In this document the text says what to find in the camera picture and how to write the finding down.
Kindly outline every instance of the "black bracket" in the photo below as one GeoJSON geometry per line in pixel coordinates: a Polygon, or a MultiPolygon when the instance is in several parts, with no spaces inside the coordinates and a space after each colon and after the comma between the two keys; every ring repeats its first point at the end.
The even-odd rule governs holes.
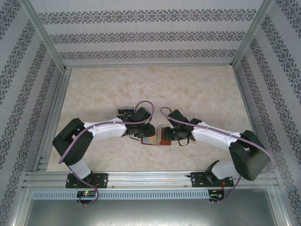
{"type": "Polygon", "coordinates": [[[187,177],[191,178],[192,187],[222,187],[222,182],[224,182],[225,187],[234,186],[232,177],[224,178],[223,180],[216,179],[213,183],[207,180],[205,172],[192,172],[187,177]]]}
{"type": "MultiPolygon", "coordinates": [[[[89,184],[96,188],[107,188],[108,176],[109,174],[107,173],[94,173],[91,183],[89,184]]],[[[76,177],[72,173],[69,173],[66,181],[66,188],[91,188],[91,187],[80,182],[79,180],[76,179],[76,177]]]]}
{"type": "Polygon", "coordinates": [[[228,177],[223,180],[219,180],[213,173],[213,166],[218,163],[219,160],[214,161],[205,172],[192,172],[188,175],[191,178],[192,187],[233,187],[233,178],[228,177]]]}

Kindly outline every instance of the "wall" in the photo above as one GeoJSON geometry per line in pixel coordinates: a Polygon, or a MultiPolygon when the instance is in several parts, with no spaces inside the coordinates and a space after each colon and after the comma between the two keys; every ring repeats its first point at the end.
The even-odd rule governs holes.
{"type": "Polygon", "coordinates": [[[262,0],[33,0],[66,65],[230,63],[262,0]]]}
{"type": "Polygon", "coordinates": [[[236,68],[255,131],[275,156],[294,225],[301,225],[300,2],[273,2],[236,68]]]}
{"type": "Polygon", "coordinates": [[[0,0],[0,226],[31,171],[60,71],[17,0],[0,0]]]}

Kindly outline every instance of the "metal panel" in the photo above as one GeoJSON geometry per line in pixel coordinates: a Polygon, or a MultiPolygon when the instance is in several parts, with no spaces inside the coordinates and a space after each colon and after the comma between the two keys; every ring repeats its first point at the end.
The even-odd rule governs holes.
{"type": "Polygon", "coordinates": [[[292,226],[293,224],[288,215],[280,188],[267,189],[267,192],[269,194],[269,200],[271,202],[278,225],[292,226]]]}
{"type": "Polygon", "coordinates": [[[32,191],[21,191],[15,212],[9,225],[23,226],[32,201],[32,191]]]}
{"type": "Polygon", "coordinates": [[[227,202],[208,200],[102,200],[91,207],[76,201],[32,200],[27,226],[274,226],[265,190],[237,190],[227,202]]]}
{"type": "MultiPolygon", "coordinates": [[[[36,191],[33,200],[75,200],[77,191],[36,191]]],[[[209,199],[208,190],[99,191],[99,200],[209,199]]]]}

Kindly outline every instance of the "aluminum frame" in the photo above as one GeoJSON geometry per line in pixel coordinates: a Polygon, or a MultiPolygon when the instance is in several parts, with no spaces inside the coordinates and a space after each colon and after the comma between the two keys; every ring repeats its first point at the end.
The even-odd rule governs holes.
{"type": "MultiPolygon", "coordinates": [[[[67,175],[70,172],[27,172],[22,185],[20,198],[17,203],[11,226],[23,226],[35,191],[82,191],[83,189],[65,188],[67,175]]],[[[193,188],[191,171],[139,171],[139,172],[107,172],[108,186],[106,191],[133,191],[133,190],[207,190],[220,189],[220,187],[193,188]]],[[[274,215],[280,226],[291,226],[282,194],[274,172],[260,174],[255,181],[242,179],[237,189],[266,189],[269,195],[274,215]]]]}
{"type": "Polygon", "coordinates": [[[50,35],[48,34],[45,26],[43,25],[41,18],[34,9],[32,2],[30,0],[20,0],[19,2],[23,10],[26,12],[27,16],[30,18],[32,24],[34,25],[34,28],[38,32],[42,41],[44,42],[51,57],[55,61],[56,66],[60,69],[60,71],[63,71],[66,65],[64,64],[59,52],[56,50],[55,45],[50,35]]]}
{"type": "Polygon", "coordinates": [[[257,32],[257,29],[260,27],[260,24],[262,23],[265,15],[267,14],[269,8],[273,4],[274,0],[263,0],[260,8],[258,9],[254,20],[252,21],[248,31],[246,32],[246,35],[244,36],[241,44],[239,45],[235,56],[233,57],[233,60],[231,62],[232,67],[235,69],[237,68],[241,58],[243,57],[246,49],[249,47],[250,42],[254,38],[255,33],[257,32]]]}
{"type": "Polygon", "coordinates": [[[54,104],[52,105],[51,112],[49,113],[49,120],[46,123],[45,134],[41,142],[37,160],[34,163],[33,171],[38,171],[41,169],[46,170],[47,168],[52,147],[52,139],[55,137],[55,132],[65,100],[71,71],[71,68],[66,68],[64,74],[60,78],[57,92],[54,98],[54,104]]]}

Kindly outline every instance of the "vent slot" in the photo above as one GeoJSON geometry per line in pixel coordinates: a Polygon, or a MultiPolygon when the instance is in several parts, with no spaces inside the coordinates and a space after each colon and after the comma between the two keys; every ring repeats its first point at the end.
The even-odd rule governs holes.
{"type": "MultiPolygon", "coordinates": [[[[77,191],[36,191],[33,200],[75,200],[77,191]]],[[[99,200],[209,199],[208,190],[99,191],[99,200]]]]}

